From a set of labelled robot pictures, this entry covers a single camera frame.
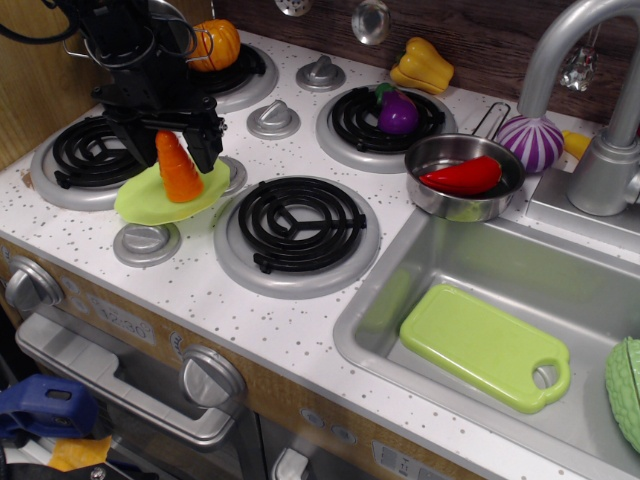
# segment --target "oven door handle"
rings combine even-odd
[[[201,417],[192,419],[120,380],[117,355],[39,313],[20,326],[16,341],[27,355],[54,372],[83,383],[97,397],[198,450],[214,450],[234,426],[234,420],[221,410],[203,409]]]

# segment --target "purple onion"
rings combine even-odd
[[[544,115],[512,118],[502,126],[497,140],[520,159],[527,173],[549,168],[560,158],[564,148],[562,132]]]

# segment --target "oven door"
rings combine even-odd
[[[182,396],[177,371],[66,312],[39,312],[18,329],[18,345],[101,401],[114,455],[131,452],[180,480],[266,479],[253,412],[198,408]]]

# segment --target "sink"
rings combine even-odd
[[[441,283],[562,340],[571,352],[567,393],[519,413],[405,348],[400,325]],[[626,336],[640,338],[640,266],[502,218],[458,223],[418,209],[334,328],[353,364],[598,480],[640,477],[640,454],[605,388],[606,357]]]

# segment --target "black coil burner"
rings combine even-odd
[[[445,114],[428,98],[404,91],[418,108],[418,128],[406,135],[384,133],[367,121],[378,118],[380,107],[374,91],[368,87],[355,88],[336,102],[331,119],[335,132],[360,152],[402,153],[417,140],[439,133]]]
[[[215,72],[189,72],[190,82],[205,93],[215,95],[242,85],[253,75],[264,75],[267,66],[258,52],[248,45],[240,46],[238,59],[224,70]]]
[[[108,146],[110,142],[118,147]],[[54,172],[56,182],[65,189],[115,185],[146,168],[124,148],[103,117],[71,125],[56,138],[52,151],[62,169]]]
[[[314,219],[297,218],[304,210],[314,212]],[[357,247],[366,228],[365,215],[348,194],[322,180],[300,177],[261,182],[242,201],[238,221],[263,273],[333,265]]]

